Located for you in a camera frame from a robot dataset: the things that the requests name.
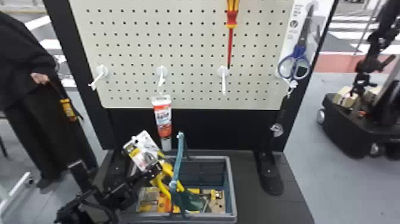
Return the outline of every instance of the red screwdriver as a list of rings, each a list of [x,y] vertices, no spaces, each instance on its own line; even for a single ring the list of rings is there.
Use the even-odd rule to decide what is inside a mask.
[[[227,0],[228,2],[228,10],[226,12],[228,21],[226,23],[226,27],[229,29],[229,37],[228,37],[228,69],[230,67],[230,57],[232,55],[232,42],[233,42],[233,29],[236,28],[238,23],[236,22],[236,17],[238,16],[239,11],[239,0]]]

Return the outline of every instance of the hand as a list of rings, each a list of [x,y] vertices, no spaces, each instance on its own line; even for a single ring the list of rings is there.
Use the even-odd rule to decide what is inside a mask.
[[[42,84],[45,85],[46,83],[48,83],[49,80],[49,76],[45,75],[45,74],[40,74],[40,73],[31,73],[30,76],[32,77],[32,79],[37,83],[37,84]]]

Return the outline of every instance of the blue scissors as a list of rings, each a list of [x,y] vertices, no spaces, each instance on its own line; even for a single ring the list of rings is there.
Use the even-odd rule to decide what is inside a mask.
[[[311,5],[293,53],[286,56],[278,64],[278,74],[285,79],[301,80],[310,73],[311,66],[306,55],[306,45],[313,13],[314,5]]]

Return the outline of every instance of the glue tube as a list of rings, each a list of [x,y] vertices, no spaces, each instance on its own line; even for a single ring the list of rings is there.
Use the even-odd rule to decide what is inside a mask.
[[[160,95],[151,98],[154,108],[155,122],[161,138],[163,151],[171,151],[172,109],[171,95]]]

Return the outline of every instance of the white pegboard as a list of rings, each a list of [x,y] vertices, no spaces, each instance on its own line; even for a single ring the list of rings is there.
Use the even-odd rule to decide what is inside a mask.
[[[96,85],[105,108],[150,108],[155,70],[173,108],[278,110],[287,85],[276,69],[293,0],[241,0],[227,95],[226,0],[70,0],[88,62],[110,75]]]

